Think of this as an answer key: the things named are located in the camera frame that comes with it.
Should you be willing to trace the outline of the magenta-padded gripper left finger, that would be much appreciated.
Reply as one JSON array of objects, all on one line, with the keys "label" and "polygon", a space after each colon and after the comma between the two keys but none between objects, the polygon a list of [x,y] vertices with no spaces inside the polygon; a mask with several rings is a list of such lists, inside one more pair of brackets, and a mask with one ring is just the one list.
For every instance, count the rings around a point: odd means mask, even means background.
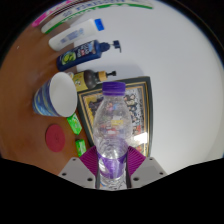
[{"label": "magenta-padded gripper left finger", "polygon": [[96,147],[91,147],[79,158],[72,157],[59,173],[59,177],[84,188],[98,189],[99,167]]}]

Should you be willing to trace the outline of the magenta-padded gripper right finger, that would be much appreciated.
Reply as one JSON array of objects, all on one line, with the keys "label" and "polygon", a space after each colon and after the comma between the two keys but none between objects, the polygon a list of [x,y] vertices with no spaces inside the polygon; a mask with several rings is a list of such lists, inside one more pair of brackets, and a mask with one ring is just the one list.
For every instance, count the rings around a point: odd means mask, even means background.
[{"label": "magenta-padded gripper right finger", "polygon": [[153,157],[145,157],[133,147],[128,148],[126,160],[126,185],[128,189],[140,188],[167,175]]}]

